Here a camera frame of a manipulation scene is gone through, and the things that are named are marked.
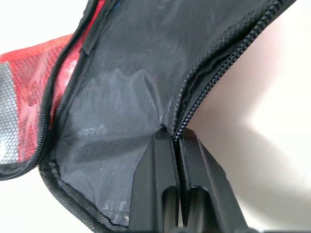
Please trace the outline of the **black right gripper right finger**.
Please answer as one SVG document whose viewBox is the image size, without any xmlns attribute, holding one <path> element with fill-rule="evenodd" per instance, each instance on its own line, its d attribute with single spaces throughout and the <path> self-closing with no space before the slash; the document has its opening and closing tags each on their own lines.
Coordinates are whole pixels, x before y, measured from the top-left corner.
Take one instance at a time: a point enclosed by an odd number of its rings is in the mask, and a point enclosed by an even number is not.
<svg viewBox="0 0 311 233">
<path fill-rule="evenodd" d="M 223 168 L 191 130 L 180 139 L 180 154 L 188 179 L 188 230 L 235 233 L 241 228 L 241 208 Z"/>
</svg>

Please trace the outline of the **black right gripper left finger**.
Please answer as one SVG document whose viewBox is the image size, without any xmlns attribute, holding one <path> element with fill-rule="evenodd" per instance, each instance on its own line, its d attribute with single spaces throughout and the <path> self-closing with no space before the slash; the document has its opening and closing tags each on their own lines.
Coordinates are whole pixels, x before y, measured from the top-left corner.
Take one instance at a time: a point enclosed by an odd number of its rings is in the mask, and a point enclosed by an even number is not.
<svg viewBox="0 0 311 233">
<path fill-rule="evenodd" d="M 179 180 L 171 137 L 154 133 L 133 179 L 129 233 L 173 233 L 179 217 Z"/>
</svg>

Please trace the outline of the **red and black paddle case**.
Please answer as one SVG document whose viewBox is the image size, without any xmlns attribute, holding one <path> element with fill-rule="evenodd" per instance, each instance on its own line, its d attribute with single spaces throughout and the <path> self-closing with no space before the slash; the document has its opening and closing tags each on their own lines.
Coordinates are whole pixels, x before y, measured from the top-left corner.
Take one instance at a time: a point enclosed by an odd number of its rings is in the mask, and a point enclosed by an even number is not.
<svg viewBox="0 0 311 233">
<path fill-rule="evenodd" d="M 171 137 L 186 223 L 180 139 L 215 84 L 295 0 L 88 0 L 75 33 L 0 55 L 0 181 L 38 167 L 94 233 L 129 233 L 135 170 Z"/>
</svg>

